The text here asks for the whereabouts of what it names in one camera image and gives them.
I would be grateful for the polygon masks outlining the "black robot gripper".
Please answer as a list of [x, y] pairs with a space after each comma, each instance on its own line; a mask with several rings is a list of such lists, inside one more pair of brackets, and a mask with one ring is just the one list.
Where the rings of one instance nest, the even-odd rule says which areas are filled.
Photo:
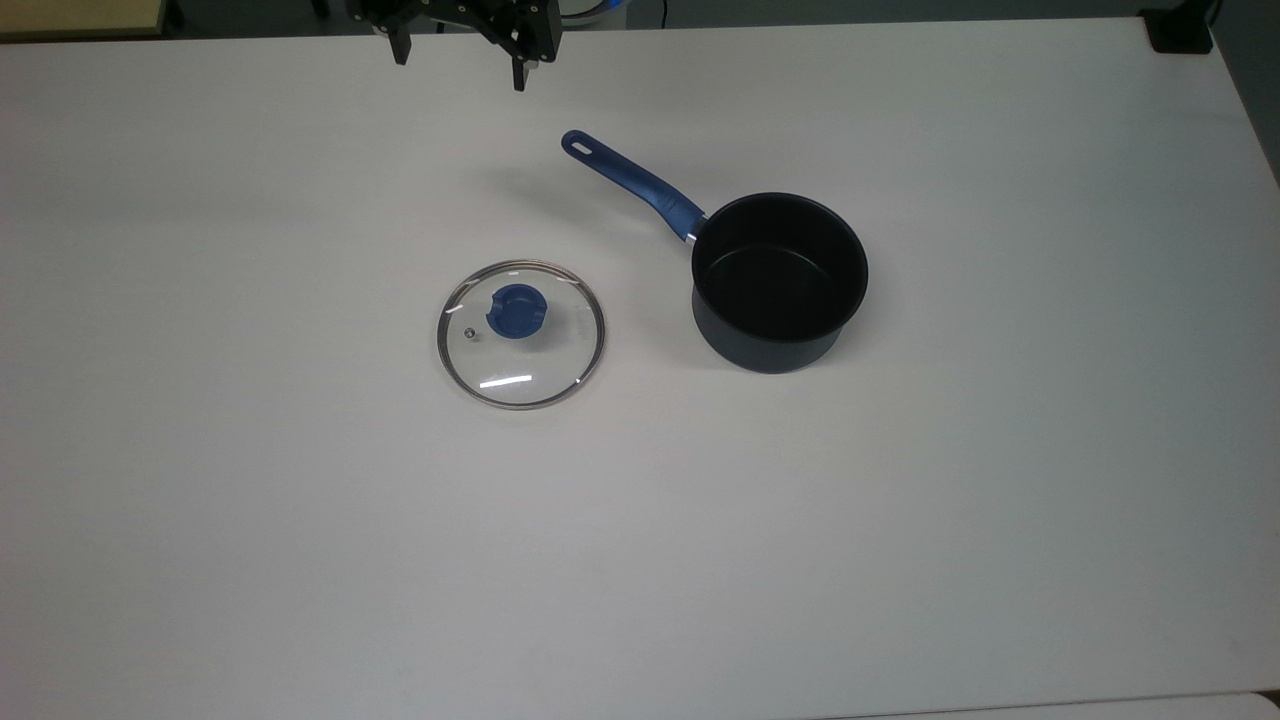
[[413, 19], [422, 17], [468, 28], [490, 44], [504, 46], [516, 92], [526, 90], [530, 74], [540, 64], [558, 58], [562, 37], [556, 1], [348, 1], [347, 15], [385, 35], [399, 67], [410, 58]]

